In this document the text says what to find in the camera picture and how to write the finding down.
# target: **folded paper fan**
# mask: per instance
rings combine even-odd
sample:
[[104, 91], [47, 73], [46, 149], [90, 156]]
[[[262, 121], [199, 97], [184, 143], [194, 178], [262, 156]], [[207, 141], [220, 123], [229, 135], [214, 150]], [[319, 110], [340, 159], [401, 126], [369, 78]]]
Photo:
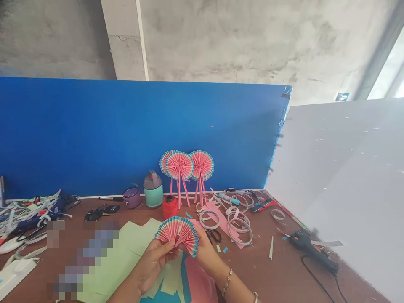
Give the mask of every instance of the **folded paper fan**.
[[199, 237], [194, 225], [188, 218], [176, 216], [167, 219], [161, 223], [155, 238], [162, 242], [176, 240], [175, 247], [183, 243], [193, 258], [197, 255]]
[[213, 171], [215, 170], [215, 164], [211, 155], [209, 155], [205, 151], [193, 151], [189, 155], [194, 161], [194, 171], [192, 172], [192, 178], [198, 181], [194, 202], [196, 203], [199, 185], [199, 197], [201, 200], [201, 205], [203, 205], [204, 198], [205, 204], [207, 203], [204, 181], [212, 176]]
[[[176, 149], [172, 149], [169, 151], [166, 151], [163, 156], [160, 159], [160, 169], [163, 172], [163, 174], [165, 174], [167, 177], [169, 177], [167, 169], [166, 167], [166, 163], [167, 163], [167, 158], [168, 156], [170, 156], [172, 153], [178, 152], [178, 150]], [[173, 193], [173, 179], [171, 179], [171, 183], [170, 183], [170, 194]]]
[[188, 202], [188, 206], [190, 206], [185, 179], [188, 179], [194, 171], [194, 161], [192, 161], [191, 156], [187, 153], [176, 151], [168, 156], [165, 168], [168, 175], [177, 180], [178, 208], [181, 207], [181, 178], [185, 189], [186, 200]]

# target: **light green paper sheet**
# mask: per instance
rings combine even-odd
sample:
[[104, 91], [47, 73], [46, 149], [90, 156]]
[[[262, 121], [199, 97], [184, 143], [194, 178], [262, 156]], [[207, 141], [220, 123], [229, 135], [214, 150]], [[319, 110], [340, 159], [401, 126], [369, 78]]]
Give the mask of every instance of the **light green paper sheet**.
[[180, 276], [178, 280], [177, 292], [178, 296], [180, 297], [181, 303], [185, 303], [184, 286], [182, 285], [181, 265], [180, 265]]
[[161, 286], [161, 291], [170, 295], [174, 295], [177, 292], [178, 281], [181, 279], [181, 262], [183, 257], [183, 251], [179, 250], [178, 257], [175, 260], [171, 260], [164, 266], [166, 272]]
[[[143, 227], [127, 222], [119, 231], [119, 239], [114, 239], [113, 247], [106, 250], [106, 256], [96, 258], [97, 265], [90, 268], [90, 274], [83, 275], [83, 292], [77, 293], [77, 300], [105, 303], [137, 264], [160, 224], [155, 219], [150, 219]], [[185, 303], [181, 278], [182, 258], [183, 252], [180, 250], [178, 258], [166, 264], [143, 297], [153, 299], [162, 284], [162, 292], [175, 295], [178, 291], [181, 303]]]

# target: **hand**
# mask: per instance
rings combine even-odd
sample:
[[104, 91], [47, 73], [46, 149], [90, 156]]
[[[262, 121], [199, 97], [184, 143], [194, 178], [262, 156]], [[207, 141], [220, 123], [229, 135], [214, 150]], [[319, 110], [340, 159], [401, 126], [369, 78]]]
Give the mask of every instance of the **hand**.
[[142, 295], [152, 287], [164, 265], [177, 258], [178, 249], [174, 248], [174, 244], [174, 241], [162, 244], [160, 240], [153, 239], [146, 248], [132, 271], [134, 281], [138, 283], [137, 287]]
[[[199, 246], [195, 260], [209, 276], [212, 276], [213, 271], [217, 269], [217, 266], [223, 262], [213, 248], [212, 244], [210, 243], [205, 231], [203, 231], [196, 225], [194, 225], [194, 227], [199, 237]], [[179, 244], [178, 248], [182, 249], [185, 252], [187, 251], [182, 243]]]

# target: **green water bottle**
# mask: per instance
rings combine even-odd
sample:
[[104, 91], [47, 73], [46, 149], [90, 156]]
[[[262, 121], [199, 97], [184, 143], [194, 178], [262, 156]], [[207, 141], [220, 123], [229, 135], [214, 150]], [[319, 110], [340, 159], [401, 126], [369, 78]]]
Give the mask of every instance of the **green water bottle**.
[[149, 170], [149, 175], [144, 179], [143, 188], [147, 207], [157, 208], [163, 204], [163, 184], [154, 170]]

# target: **glue gun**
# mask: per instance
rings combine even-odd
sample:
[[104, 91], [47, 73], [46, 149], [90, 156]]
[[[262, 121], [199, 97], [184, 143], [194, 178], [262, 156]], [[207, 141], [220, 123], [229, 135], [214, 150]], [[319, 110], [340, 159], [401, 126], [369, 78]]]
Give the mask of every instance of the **glue gun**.
[[310, 233], [305, 229], [299, 229], [289, 237], [290, 243], [293, 244], [298, 250], [304, 251], [308, 256], [312, 257], [320, 263], [329, 273], [333, 276], [337, 275], [339, 266], [337, 263], [332, 262], [327, 256], [319, 252], [311, 245]]

